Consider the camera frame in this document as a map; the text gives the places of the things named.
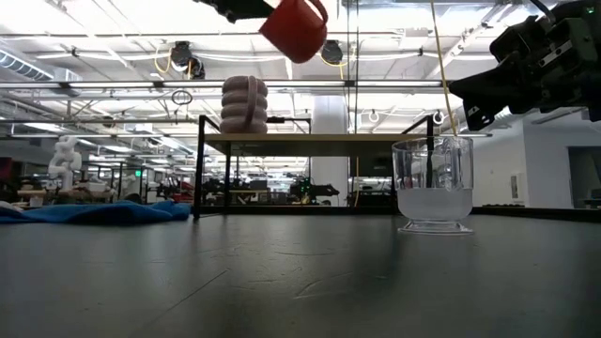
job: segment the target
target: wall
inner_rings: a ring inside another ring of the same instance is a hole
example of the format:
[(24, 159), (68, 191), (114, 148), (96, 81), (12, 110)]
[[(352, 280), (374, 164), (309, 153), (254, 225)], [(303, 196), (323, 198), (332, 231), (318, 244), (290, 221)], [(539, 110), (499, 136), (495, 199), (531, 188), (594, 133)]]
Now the wall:
[[(523, 173), (526, 182), (526, 158), (522, 121), (509, 129), (493, 130), (491, 138), (475, 138), (473, 152), (473, 204), (519, 204), (512, 198), (511, 175)], [(522, 185), (524, 205), (528, 205), (527, 185)]]
[(530, 207), (574, 207), (568, 147), (601, 146), (601, 134), (598, 131), (569, 124), (575, 118), (579, 116), (562, 118), (564, 127), (532, 125), (524, 121)]

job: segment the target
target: dark table surface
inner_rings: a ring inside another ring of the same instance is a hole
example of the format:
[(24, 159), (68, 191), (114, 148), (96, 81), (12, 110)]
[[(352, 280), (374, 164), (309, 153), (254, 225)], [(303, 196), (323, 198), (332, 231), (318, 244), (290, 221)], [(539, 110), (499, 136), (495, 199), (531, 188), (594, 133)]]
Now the dark table surface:
[(0, 226), (0, 337), (601, 336), (601, 225), (404, 222)]

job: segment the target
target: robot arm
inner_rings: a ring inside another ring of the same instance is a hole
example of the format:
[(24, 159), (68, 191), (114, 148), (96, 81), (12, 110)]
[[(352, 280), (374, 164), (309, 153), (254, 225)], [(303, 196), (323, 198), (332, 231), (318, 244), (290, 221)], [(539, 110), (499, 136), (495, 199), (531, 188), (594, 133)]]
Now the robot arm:
[(471, 131), (494, 122), (506, 106), (512, 114), (583, 106), (591, 121), (601, 120), (601, 3), (560, 3), (545, 13), (507, 28), (490, 44), (496, 68), (449, 85), (463, 99)]
[(273, 8), (263, 0), (193, 0), (212, 6), (217, 12), (224, 16), (229, 22), (236, 20), (267, 18), (273, 12)]

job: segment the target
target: water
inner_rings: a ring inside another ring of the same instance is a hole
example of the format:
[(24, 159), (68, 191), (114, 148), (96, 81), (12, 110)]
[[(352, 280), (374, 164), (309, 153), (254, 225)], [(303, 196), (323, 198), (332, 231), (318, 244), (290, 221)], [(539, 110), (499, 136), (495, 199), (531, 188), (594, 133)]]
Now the water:
[(396, 191), (398, 208), (414, 221), (457, 222), (470, 214), (471, 189), (406, 189)]

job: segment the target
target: yellow cable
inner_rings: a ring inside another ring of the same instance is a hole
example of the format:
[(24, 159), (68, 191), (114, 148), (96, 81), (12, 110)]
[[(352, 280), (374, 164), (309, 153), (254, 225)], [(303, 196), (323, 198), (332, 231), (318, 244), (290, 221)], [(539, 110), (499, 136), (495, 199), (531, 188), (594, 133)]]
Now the yellow cable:
[[(359, 178), (359, 158), (357, 158), (357, 169), (355, 170), (355, 175)], [(359, 180), (357, 180), (357, 194), (355, 195), (355, 207), (357, 207), (357, 203), (359, 202)]]
[(169, 48), (169, 60), (167, 60), (167, 69), (162, 69), (161, 67), (159, 67), (159, 60), (157, 59), (157, 56), (159, 55), (159, 47), (157, 47), (157, 50), (154, 53), (154, 67), (161, 73), (166, 73), (171, 68), (171, 50), (172, 48)]
[(444, 76), (444, 65), (442, 64), (442, 49), (440, 48), (440, 37), (439, 28), (436, 25), (436, 12), (434, 11), (434, 0), (430, 0), (430, 8), (432, 9), (432, 21), (434, 22), (434, 34), (436, 36), (436, 46), (439, 52), (439, 65), (440, 65), (440, 77), (442, 78), (442, 89), (444, 90), (444, 100), (447, 104), (447, 114), (449, 120), (451, 120), (451, 129), (453, 129), (453, 135), (457, 136), (457, 127), (455, 126), (455, 118), (451, 111), (451, 103), (449, 102), (449, 88), (447, 87), (447, 79)]

